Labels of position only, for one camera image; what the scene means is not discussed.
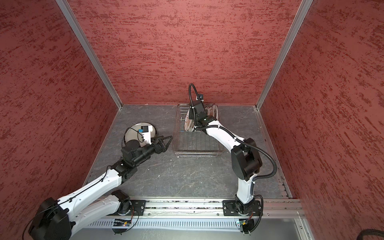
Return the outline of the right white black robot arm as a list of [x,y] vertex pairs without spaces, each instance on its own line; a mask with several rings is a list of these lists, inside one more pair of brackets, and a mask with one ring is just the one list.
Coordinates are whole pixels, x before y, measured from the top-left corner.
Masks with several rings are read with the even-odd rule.
[[259,153],[253,148],[256,146],[255,142],[226,129],[215,117],[207,114],[201,101],[190,103],[189,116],[194,120],[196,130],[216,139],[231,153],[232,169],[238,177],[235,209],[240,215],[248,215],[255,205],[254,178],[263,165]]

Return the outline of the white ribbed plate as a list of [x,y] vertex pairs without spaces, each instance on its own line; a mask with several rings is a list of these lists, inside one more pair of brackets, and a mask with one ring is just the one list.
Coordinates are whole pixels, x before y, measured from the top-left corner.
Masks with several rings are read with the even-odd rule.
[[[129,142],[130,140],[137,140],[139,141],[140,143],[140,146],[141,146],[141,142],[142,142],[142,136],[141,134],[139,133],[139,129],[141,128],[141,126],[147,126],[147,125],[152,125],[150,123],[146,123],[146,122],[142,122],[142,123],[137,123],[131,127],[128,127],[124,133],[124,136],[123,136],[123,139],[122,139],[122,147],[125,146],[125,144],[127,142]],[[157,130],[155,128],[154,125],[152,125],[155,129],[155,137],[157,136]]]

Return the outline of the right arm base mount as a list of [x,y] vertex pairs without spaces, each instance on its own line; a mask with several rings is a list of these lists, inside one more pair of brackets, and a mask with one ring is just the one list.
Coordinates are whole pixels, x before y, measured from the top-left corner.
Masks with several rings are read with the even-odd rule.
[[257,200],[247,204],[240,200],[224,200],[222,204],[224,216],[259,216],[262,209],[261,202]]

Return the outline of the rightmost patterned plate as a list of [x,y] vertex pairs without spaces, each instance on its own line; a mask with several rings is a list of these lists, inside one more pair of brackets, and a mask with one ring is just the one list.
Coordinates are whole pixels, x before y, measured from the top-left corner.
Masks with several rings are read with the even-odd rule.
[[219,111],[218,111],[218,106],[217,106],[217,104],[212,104],[211,108],[212,108],[212,116],[213,116],[216,120],[218,120],[218,119],[219,119]]

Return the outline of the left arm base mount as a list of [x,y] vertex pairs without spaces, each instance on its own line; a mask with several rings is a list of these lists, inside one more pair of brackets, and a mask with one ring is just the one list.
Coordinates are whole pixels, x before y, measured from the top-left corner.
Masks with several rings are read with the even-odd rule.
[[128,217],[134,214],[142,216],[146,207],[146,200],[124,200],[118,210],[110,216]]

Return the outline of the right aluminium corner post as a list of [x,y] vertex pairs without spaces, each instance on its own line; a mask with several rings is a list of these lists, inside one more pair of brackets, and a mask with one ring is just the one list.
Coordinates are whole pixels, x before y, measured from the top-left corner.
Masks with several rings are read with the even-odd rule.
[[278,73],[279,73],[280,68],[282,67],[282,65],[284,63],[284,60],[285,60],[293,42],[294,42],[302,24],[303,24],[303,21],[307,15],[312,3],[313,3],[313,0],[302,0],[301,1],[301,4],[298,8],[298,11],[294,17],[294,20],[290,26],[290,29],[287,33],[287,36],[284,40],[284,43],[281,47],[279,54],[278,54],[276,62],[275,62],[274,66],[270,72],[270,75],[266,81],[265,87],[264,87],[264,89],[263,89],[263,91],[262,91],[262,93],[261,93],[261,95],[257,101],[257,104],[256,104],[257,111],[261,110],[262,105],[267,98],[267,95],[268,95],[268,93],[269,93]]

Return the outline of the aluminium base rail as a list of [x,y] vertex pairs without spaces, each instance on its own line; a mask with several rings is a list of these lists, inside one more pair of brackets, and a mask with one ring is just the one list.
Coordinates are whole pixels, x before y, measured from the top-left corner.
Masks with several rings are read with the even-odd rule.
[[[141,218],[236,218],[224,216],[224,199],[202,198],[137,198],[146,200]],[[306,219],[301,201],[297,199],[264,199],[263,218],[267,219]]]

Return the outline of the white watermelon pattern plate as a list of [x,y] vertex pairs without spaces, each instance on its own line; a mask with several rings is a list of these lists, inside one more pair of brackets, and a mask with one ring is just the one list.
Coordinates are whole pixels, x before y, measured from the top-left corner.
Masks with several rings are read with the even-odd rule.
[[186,132],[193,132],[194,131],[194,114],[193,109],[189,108],[186,118],[185,118],[185,125],[184,129]]

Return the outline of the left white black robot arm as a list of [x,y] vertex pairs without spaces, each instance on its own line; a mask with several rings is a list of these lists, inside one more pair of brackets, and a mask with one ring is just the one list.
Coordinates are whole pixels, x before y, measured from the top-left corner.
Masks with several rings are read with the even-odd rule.
[[121,149],[121,158],[100,177],[71,194],[42,202],[26,231],[34,240],[68,240],[107,215],[127,212],[130,197],[117,187],[131,178],[138,166],[153,154],[166,152],[172,140],[172,136],[160,136],[144,146],[138,140],[128,141]]

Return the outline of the left aluminium corner post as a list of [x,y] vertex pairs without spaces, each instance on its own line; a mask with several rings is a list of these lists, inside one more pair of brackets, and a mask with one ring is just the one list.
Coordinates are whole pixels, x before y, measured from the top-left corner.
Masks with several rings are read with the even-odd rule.
[[93,50],[89,40],[87,39],[86,34],[84,33],[80,23],[76,19],[75,14],[72,11],[68,1],[56,0],[56,3],[59,6],[64,17],[66,18],[67,22],[69,23],[72,31],[74,32],[74,34],[77,37],[78,41],[80,42],[81,46],[83,47],[86,55],[88,56],[89,60],[91,61],[92,65],[93,65],[93,67],[95,68],[96,72],[98,73],[99,77],[101,78],[104,86],[106,87],[110,96],[114,100],[118,110],[120,111],[123,108],[124,104],[121,101],[118,93],[116,92],[110,78],[108,77],[106,71],[104,70],[104,68],[103,68],[99,58],[97,57],[95,51]]

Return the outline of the aluminium corner post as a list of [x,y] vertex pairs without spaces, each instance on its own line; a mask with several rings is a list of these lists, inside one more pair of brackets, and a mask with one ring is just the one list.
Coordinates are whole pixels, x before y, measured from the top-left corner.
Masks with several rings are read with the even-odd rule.
[[290,26],[290,29],[287,33],[287,36],[284,40],[284,43],[281,47],[279,54],[278,54],[276,62],[275,62],[274,66],[270,72],[270,75],[266,81],[265,87],[264,87],[264,89],[263,89],[263,91],[262,91],[262,93],[261,93],[261,95],[257,101],[257,104],[256,104],[257,111],[261,110],[262,105],[267,98],[267,95],[268,95],[268,93],[269,93],[278,73],[279,73],[280,68],[282,67],[282,65],[284,63],[284,60],[285,60],[293,42],[294,42],[302,24],[303,24],[303,21],[307,15],[312,3],[313,3],[313,0],[302,0],[301,1],[301,4],[298,8],[298,11],[294,17],[294,20]]
[[95,68],[96,72],[98,73],[99,77],[101,78],[104,86],[106,87],[110,96],[114,100],[118,110],[120,111],[123,108],[124,104],[121,101],[118,93],[116,92],[110,78],[108,77],[106,71],[104,70],[104,68],[103,68],[99,58],[97,57],[95,51],[93,50],[89,40],[87,39],[86,34],[84,33],[80,23],[76,19],[75,14],[72,11],[68,1],[56,0],[56,3],[59,6],[64,17],[66,18],[67,22],[69,23],[72,31],[74,32],[74,34],[77,37],[78,41],[80,42],[81,46],[83,47],[86,55],[88,56],[89,60],[91,61],[92,65],[93,65],[93,67]]

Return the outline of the brown patterned plate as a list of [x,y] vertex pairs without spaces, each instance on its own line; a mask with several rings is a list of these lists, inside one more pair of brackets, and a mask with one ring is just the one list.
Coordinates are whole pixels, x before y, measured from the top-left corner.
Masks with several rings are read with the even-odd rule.
[[212,108],[209,106],[205,106],[205,111],[206,111],[208,116],[210,116],[212,114]]

